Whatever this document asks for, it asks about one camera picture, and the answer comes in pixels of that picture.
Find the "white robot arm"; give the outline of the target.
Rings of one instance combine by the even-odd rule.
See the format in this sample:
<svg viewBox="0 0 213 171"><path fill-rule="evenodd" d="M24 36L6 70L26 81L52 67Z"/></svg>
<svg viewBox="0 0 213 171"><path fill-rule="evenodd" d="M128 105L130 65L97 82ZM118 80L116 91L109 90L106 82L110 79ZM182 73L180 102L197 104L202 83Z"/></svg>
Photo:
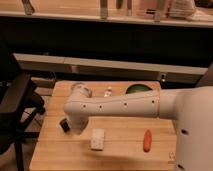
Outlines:
<svg viewBox="0 0 213 171"><path fill-rule="evenodd" d="M95 116L174 120L175 171L213 171L213 86L94 97L87 85L77 83L71 88L64 112L78 133Z"/></svg>

